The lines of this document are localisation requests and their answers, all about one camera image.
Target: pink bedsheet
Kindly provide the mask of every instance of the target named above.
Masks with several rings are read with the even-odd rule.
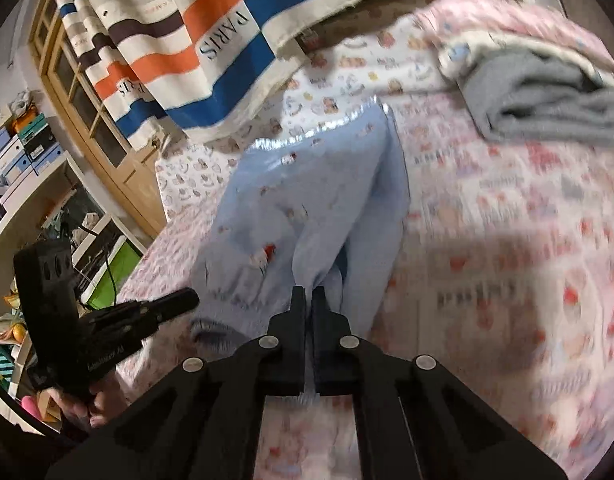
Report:
[[[614,437],[614,151],[485,143],[460,94],[442,88],[420,31],[398,23],[317,53],[253,127],[306,131],[363,90],[382,95],[398,121],[411,205],[371,339],[402,358],[434,355],[582,479]],[[256,135],[170,146],[156,169],[172,220],[121,298],[189,282],[222,190]],[[119,366],[130,396],[188,356],[212,357],[188,334],[180,317]],[[350,400],[268,399],[255,478],[359,479]]]

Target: folded gray towel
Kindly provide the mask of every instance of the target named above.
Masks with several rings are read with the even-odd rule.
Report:
[[[460,85],[488,140],[577,140],[614,147],[614,89],[599,88],[577,66],[529,50],[484,57]]]

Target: bedsheet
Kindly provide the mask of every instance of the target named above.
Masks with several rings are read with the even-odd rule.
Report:
[[[386,32],[316,53],[235,136],[171,142],[156,166],[171,222],[120,298],[191,282],[253,138],[307,131],[378,94],[394,109],[411,202],[370,339],[434,355],[582,479],[614,437],[614,150],[487,144],[408,17]],[[130,396],[188,356],[215,356],[189,323],[163,325],[119,365]],[[351,400],[267,399],[254,477],[359,479]]]

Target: human hand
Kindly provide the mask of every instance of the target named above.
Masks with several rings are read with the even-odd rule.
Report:
[[[92,428],[104,426],[127,407],[115,371],[91,384],[89,391],[94,395],[94,399],[88,404],[57,388],[49,388],[47,391],[65,416],[79,426],[82,424],[90,425]]]

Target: striped towel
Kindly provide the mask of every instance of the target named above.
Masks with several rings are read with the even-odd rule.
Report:
[[[360,0],[56,0],[82,69],[131,145],[171,118],[228,136],[305,61],[300,31]]]

